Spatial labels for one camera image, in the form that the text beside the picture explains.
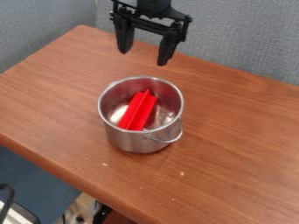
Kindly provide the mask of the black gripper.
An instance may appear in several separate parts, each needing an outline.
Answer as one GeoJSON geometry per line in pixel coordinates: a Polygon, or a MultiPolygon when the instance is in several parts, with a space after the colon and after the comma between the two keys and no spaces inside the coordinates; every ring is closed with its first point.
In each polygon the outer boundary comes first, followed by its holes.
{"type": "Polygon", "coordinates": [[[135,29],[163,36],[158,65],[167,64],[176,46],[186,40],[192,17],[172,7],[172,0],[111,0],[111,20],[116,30],[116,45],[126,54],[134,45],[135,29]]]}

